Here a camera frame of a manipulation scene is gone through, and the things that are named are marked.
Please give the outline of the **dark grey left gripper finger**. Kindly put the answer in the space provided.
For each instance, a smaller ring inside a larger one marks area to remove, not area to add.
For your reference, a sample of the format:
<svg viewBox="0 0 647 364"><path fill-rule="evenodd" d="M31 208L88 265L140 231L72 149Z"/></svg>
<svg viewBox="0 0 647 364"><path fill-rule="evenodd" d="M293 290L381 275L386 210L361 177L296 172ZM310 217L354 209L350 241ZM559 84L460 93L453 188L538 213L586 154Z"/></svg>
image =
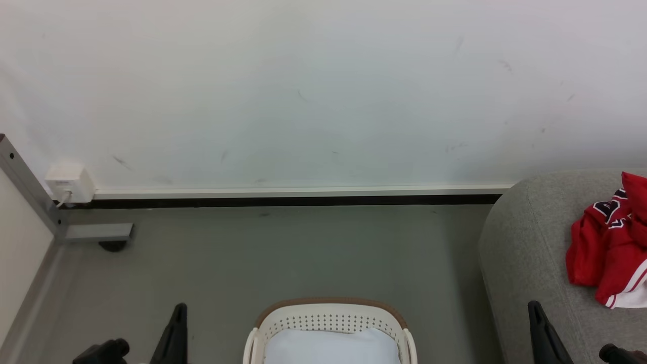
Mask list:
<svg viewBox="0 0 647 364"><path fill-rule="evenodd" d="M175 305L150 363L188 363L188 307Z"/></svg>

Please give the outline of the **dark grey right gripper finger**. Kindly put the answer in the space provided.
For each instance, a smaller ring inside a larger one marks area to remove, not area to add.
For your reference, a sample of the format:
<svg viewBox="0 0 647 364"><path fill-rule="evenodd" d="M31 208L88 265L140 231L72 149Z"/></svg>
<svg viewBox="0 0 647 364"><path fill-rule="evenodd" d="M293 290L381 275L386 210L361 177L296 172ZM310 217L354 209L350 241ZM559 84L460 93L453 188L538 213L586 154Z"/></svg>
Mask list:
<svg viewBox="0 0 647 364"><path fill-rule="evenodd" d="M534 363L573 363L540 302L531 300L527 308Z"/></svg>

